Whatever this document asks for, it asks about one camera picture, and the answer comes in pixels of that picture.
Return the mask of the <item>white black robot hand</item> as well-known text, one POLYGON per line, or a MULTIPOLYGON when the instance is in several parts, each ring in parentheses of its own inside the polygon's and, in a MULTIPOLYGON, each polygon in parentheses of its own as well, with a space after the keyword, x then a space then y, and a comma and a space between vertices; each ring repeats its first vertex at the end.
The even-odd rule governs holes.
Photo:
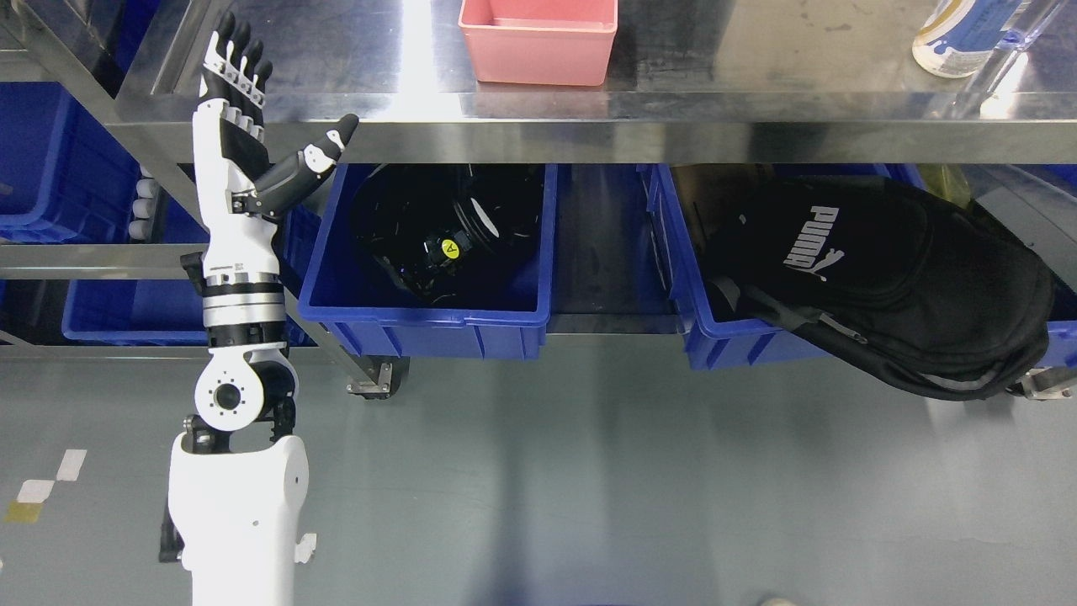
POLYGON ((269 166, 264 105, 272 62, 261 61, 264 43, 251 36, 249 23, 225 11, 201 64, 192 128, 199 211, 210 234, 205 277, 279 273, 272 221, 284 219, 332 175, 360 124, 355 114, 346 114, 318 141, 269 166))

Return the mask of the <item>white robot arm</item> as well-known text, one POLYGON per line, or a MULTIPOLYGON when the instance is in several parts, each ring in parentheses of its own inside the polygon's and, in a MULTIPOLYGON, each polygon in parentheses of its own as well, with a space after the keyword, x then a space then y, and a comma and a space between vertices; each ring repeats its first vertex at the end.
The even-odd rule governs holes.
POLYGON ((299 379, 272 239, 334 173, 358 129, 345 114, 279 163, 265 145, 272 62, 230 12, 213 27, 191 119, 194 183, 210 241, 182 258, 200 296, 209 361, 170 455, 162 556, 191 576, 194 605, 292 605, 295 568, 318 538, 300 534, 309 490, 294 433, 299 379))

